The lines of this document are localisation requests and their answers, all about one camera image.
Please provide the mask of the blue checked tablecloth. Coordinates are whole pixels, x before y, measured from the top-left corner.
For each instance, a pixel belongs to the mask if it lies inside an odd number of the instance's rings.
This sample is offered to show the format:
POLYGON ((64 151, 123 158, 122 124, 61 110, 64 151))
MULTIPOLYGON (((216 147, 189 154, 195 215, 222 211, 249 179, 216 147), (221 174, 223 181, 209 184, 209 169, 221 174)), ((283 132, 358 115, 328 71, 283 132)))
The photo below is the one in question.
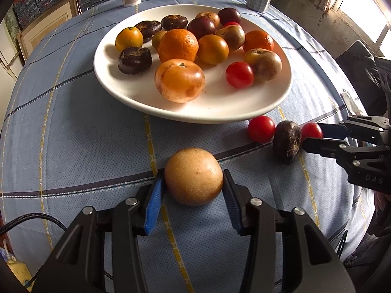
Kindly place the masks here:
MULTIPOLYGON (((139 11, 172 4, 234 7, 281 45, 292 69, 284 102, 268 113, 279 123, 346 119, 340 94, 353 86, 333 57, 299 24, 269 5, 263 14, 246 0, 142 0, 139 11)), ((93 72, 104 35, 134 14, 121 0, 95 6, 46 35, 22 68, 1 133, 1 214, 4 221, 43 212, 69 226, 84 206, 112 208, 185 147, 212 153, 236 183, 271 206, 302 207, 336 249, 344 231, 345 260, 374 214, 371 190, 351 185, 334 159, 302 153, 291 165, 275 162, 271 144, 251 144, 248 121, 189 124, 147 116, 114 99, 93 72)), ((223 195, 201 207, 164 197, 163 220, 139 238, 149 292, 238 292, 248 237, 232 228, 223 195)), ((27 221, 9 232, 19 260, 35 273, 63 231, 49 221, 27 221)))

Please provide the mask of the large orange persimmon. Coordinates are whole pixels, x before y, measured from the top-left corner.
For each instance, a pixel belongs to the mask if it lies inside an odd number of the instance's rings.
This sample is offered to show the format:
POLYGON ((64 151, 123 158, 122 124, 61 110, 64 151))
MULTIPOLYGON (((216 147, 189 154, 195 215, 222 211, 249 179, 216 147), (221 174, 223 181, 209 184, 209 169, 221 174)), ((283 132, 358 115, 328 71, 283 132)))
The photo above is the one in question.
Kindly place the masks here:
POLYGON ((188 103, 204 90, 206 77, 194 62, 173 59, 158 67, 154 84, 165 99, 173 103, 188 103))

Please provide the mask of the yellow orange round fruit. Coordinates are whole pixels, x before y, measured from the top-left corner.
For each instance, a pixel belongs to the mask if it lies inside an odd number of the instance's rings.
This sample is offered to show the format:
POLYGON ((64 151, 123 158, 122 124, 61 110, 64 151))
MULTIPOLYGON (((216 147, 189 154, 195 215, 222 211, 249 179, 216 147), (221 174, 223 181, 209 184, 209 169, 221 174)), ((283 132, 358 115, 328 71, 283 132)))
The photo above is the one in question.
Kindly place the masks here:
POLYGON ((205 35, 198 41, 198 58, 209 65, 223 63, 229 56, 229 47, 225 40, 218 35, 205 35))

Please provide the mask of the wooden framed panel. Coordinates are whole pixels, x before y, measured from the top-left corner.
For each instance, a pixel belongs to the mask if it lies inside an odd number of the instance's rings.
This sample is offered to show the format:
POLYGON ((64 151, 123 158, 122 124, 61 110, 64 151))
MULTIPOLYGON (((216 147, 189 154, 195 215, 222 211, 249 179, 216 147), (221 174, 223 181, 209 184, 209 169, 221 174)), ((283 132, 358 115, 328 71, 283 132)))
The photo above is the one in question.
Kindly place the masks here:
POLYGON ((24 61, 49 32, 80 13, 79 0, 59 0, 18 33, 17 40, 24 61))

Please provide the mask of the dark brown chestnut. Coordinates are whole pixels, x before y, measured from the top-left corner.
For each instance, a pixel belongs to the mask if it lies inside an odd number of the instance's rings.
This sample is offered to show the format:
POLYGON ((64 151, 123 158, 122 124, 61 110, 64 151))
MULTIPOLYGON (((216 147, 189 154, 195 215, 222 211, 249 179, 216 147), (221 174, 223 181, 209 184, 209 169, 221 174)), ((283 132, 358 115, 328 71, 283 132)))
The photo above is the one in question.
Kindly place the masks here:
POLYGON ((151 65, 152 55, 148 48, 128 47, 118 59, 118 69, 128 75, 145 72, 151 65))

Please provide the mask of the small brown longan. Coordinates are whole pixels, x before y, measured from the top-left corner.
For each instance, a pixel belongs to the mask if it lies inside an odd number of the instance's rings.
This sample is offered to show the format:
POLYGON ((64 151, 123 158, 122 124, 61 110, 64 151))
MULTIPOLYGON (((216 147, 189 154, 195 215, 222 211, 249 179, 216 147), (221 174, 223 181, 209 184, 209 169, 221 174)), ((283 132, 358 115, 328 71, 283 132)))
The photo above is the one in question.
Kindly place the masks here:
POLYGON ((158 31, 152 38, 151 43, 153 48, 158 51, 160 41, 162 40, 162 37, 167 33, 167 31, 158 31))

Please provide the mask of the red cherry tomato front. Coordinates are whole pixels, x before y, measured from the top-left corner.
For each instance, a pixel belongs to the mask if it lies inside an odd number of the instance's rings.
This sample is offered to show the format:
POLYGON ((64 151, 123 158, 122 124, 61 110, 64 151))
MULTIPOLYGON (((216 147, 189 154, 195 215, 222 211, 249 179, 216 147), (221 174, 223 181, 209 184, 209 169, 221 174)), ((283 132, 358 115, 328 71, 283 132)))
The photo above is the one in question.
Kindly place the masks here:
POLYGON ((226 81, 236 89, 246 89, 254 82, 254 73, 246 62, 233 62, 225 70, 226 81))

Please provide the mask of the yellow orange with green stem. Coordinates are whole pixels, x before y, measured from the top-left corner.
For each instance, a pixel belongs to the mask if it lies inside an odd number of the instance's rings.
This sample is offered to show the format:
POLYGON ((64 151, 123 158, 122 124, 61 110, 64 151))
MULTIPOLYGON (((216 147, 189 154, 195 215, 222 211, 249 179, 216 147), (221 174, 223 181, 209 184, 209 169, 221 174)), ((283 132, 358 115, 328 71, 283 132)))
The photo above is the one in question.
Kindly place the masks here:
POLYGON ((144 38, 137 27, 127 27, 118 33, 115 39, 115 47, 118 52, 122 52, 126 48, 140 48, 144 44, 144 38))

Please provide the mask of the dark water chestnut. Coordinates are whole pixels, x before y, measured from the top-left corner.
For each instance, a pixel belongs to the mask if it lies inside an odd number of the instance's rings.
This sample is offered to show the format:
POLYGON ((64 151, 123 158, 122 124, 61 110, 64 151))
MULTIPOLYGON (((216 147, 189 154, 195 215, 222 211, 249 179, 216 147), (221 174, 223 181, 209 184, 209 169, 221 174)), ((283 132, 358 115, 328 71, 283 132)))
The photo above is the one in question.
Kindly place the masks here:
POLYGON ((167 15, 161 20, 161 24, 165 31, 185 29, 187 27, 187 18, 183 15, 167 15))
POLYGON ((152 40, 154 35, 162 30, 162 24, 159 21, 141 21, 135 27, 140 30, 144 43, 152 40))

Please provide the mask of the dark red plum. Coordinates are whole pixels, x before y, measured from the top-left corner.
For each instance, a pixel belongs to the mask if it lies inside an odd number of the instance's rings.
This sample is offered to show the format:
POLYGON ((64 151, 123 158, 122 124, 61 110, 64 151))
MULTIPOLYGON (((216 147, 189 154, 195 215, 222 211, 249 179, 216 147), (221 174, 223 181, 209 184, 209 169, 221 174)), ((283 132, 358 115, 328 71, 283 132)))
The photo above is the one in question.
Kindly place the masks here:
POLYGON ((225 26, 227 23, 235 22, 237 24, 240 23, 241 14, 232 7, 226 7, 221 9, 218 14, 220 23, 225 26))
POLYGON ((187 30, 190 31, 197 40, 206 35, 216 33, 215 24, 208 17, 198 17, 193 19, 188 24, 187 30))

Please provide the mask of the black chair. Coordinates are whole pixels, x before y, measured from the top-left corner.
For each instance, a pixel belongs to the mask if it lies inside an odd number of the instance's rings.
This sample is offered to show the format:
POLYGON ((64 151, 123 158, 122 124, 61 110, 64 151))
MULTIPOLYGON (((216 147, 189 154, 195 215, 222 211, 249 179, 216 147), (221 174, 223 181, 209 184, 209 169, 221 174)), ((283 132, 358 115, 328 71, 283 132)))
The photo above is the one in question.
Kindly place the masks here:
POLYGON ((386 96, 380 87, 374 56, 368 48, 356 40, 335 61, 351 82, 368 115, 383 116, 387 112, 386 96))

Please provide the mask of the tan round pear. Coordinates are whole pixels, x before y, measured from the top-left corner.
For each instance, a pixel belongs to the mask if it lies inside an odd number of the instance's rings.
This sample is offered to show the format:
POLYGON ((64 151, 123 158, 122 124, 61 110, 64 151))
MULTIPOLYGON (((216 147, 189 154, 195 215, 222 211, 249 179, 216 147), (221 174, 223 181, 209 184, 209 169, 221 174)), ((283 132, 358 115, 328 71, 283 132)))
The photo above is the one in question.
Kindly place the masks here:
POLYGON ((168 192, 186 206, 203 206, 222 190, 223 172, 208 151, 189 147, 169 158, 164 169, 168 192))

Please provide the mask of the bright orange mandarin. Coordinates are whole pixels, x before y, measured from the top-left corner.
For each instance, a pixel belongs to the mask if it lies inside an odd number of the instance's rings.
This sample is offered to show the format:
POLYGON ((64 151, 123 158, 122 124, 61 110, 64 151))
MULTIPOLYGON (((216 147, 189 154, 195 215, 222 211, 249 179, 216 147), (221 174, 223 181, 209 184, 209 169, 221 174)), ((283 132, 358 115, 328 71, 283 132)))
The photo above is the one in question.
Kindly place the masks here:
POLYGON ((193 33, 186 29, 173 29, 162 37, 158 56, 162 63, 172 59, 194 62, 198 50, 199 44, 193 33))

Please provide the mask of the small tan mottled fruit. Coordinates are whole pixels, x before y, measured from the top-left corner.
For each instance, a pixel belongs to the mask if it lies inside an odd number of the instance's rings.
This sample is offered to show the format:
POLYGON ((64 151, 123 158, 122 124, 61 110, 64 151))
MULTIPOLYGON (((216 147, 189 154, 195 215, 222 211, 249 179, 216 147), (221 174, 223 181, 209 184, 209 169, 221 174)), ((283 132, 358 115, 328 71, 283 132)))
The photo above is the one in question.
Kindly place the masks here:
POLYGON ((238 50, 245 43, 245 31, 240 25, 230 24, 215 34, 227 43, 230 52, 238 50))

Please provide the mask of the brownish mottled apple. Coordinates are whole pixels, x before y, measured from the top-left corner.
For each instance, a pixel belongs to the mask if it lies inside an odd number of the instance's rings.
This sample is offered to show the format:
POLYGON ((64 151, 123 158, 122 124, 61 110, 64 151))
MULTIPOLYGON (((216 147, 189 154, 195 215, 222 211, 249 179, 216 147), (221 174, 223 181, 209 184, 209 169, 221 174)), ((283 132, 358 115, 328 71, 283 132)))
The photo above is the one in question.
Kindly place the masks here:
POLYGON ((250 65, 256 81, 265 82, 275 78, 282 71, 282 60, 273 51, 253 48, 246 52, 244 61, 250 65))

